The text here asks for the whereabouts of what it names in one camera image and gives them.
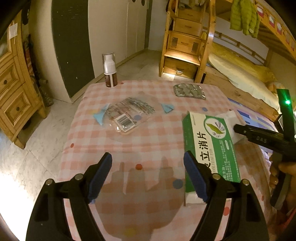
floor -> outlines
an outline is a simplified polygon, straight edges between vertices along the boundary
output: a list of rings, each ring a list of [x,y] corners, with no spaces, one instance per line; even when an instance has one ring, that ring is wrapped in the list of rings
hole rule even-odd
[[[161,52],[146,50],[127,61],[118,67],[119,81],[176,80],[171,74],[158,76],[160,56]],[[30,215],[45,180],[58,179],[64,143],[81,98],[74,104],[54,100],[48,117],[38,125],[24,150],[0,131],[0,213],[20,241],[25,241]]]

white wall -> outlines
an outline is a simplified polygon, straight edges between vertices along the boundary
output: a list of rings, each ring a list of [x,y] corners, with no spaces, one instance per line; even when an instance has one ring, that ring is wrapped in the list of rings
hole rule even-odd
[[[59,70],[52,37],[52,0],[32,0],[29,15],[29,33],[37,69],[49,81],[53,98],[71,102]]]
[[[289,89],[291,98],[296,101],[296,66],[279,54],[273,53],[268,67],[278,82]]]
[[[203,19],[202,22],[203,26],[207,26],[208,25],[208,14],[205,14],[205,17]],[[246,36],[243,34],[242,31],[236,31],[236,30],[232,30],[230,29],[230,22],[222,19],[222,18],[216,18],[216,28],[215,31],[218,31],[220,33],[223,33],[239,42],[241,42],[242,44],[246,45],[247,47],[249,47],[251,50],[254,50],[256,53],[258,53],[261,57],[266,58],[267,56],[267,52],[268,52],[268,48],[261,43],[258,39],[254,39],[252,38],[250,35]],[[260,64],[259,61],[257,61],[255,58],[253,58],[252,56],[250,56],[249,54],[247,54],[246,52],[244,52],[243,50],[219,39],[219,38],[214,38],[214,42],[219,43],[229,49],[232,49],[234,51],[236,51],[237,53],[245,56],[246,58],[248,58],[249,60],[255,62],[256,64]]]
[[[165,11],[168,0],[153,0],[150,35],[149,35],[149,47],[150,50],[163,49],[163,38],[165,35],[165,23],[167,13]]]

pillow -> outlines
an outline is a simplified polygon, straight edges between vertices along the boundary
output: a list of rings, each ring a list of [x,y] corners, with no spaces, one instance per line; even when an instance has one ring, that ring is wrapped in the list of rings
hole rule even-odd
[[[228,48],[220,44],[213,42],[212,53],[243,68],[245,71],[247,71],[263,83],[276,81],[274,73],[269,68],[262,65],[253,64],[250,60],[235,55]]]
[[[210,63],[237,88],[248,92],[256,99],[263,100],[280,113],[279,100],[265,86],[265,84],[245,71],[243,68],[211,53]]]
[[[284,85],[279,82],[270,81],[265,83],[265,86],[269,91],[271,91],[275,96],[277,96],[276,89],[285,89]]]

table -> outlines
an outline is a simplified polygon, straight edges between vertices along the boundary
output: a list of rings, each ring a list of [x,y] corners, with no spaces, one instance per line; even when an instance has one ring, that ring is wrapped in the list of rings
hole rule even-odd
[[[203,85],[207,100],[176,97],[173,81],[125,81],[113,89],[104,83],[90,85],[82,98],[62,154],[59,181],[84,173],[105,152],[113,156],[111,171],[90,209],[99,229],[109,240],[190,240],[205,205],[184,206],[184,143],[182,118],[187,111],[218,115],[235,106],[216,86]],[[160,103],[173,104],[168,114],[151,117],[142,131],[131,133],[122,143],[109,138],[106,129],[93,117],[105,104],[116,103],[138,92],[154,96]],[[260,201],[266,220],[271,217],[268,168],[258,145],[241,141],[235,145],[241,178],[248,179]],[[135,166],[141,164],[142,170]],[[216,237],[223,237],[231,201]],[[71,214],[65,209],[73,238],[80,240]]]

green jacket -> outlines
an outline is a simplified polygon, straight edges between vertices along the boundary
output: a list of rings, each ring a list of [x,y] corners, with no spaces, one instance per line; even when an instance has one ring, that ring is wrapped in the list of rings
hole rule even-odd
[[[257,38],[260,18],[250,0],[234,0],[231,7],[230,29],[243,31],[244,35]]]

